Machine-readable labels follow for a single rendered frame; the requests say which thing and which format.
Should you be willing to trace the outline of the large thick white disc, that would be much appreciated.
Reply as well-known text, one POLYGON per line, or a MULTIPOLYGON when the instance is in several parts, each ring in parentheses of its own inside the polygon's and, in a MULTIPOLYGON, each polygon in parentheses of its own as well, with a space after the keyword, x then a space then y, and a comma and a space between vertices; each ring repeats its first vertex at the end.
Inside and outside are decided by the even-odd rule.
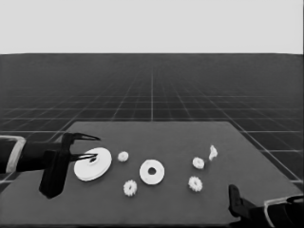
POLYGON ((95 154, 95 157, 76 161, 74 174, 81 181, 94 181, 108 170, 112 163, 112 156, 110 151, 104 147, 92 148, 86 151, 85 154, 95 154))

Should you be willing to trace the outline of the small white T-shaped piece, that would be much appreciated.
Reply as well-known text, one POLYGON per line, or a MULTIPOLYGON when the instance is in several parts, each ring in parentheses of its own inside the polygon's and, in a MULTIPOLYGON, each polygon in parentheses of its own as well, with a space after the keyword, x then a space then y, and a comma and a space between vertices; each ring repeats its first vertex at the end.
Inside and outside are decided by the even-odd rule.
POLYGON ((208 157, 209 161, 211 162, 217 156, 218 156, 217 149, 213 145, 211 145, 210 146, 210 154, 209 154, 209 157, 208 157))

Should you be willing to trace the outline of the white round carrier with pins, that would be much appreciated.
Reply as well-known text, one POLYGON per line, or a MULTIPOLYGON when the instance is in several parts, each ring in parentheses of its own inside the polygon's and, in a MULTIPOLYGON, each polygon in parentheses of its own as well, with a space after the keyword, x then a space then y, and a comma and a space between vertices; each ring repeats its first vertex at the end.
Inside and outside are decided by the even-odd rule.
POLYGON ((148 185, 159 184, 163 180, 164 174, 164 166, 157 160, 146 160, 140 167, 140 178, 148 185))

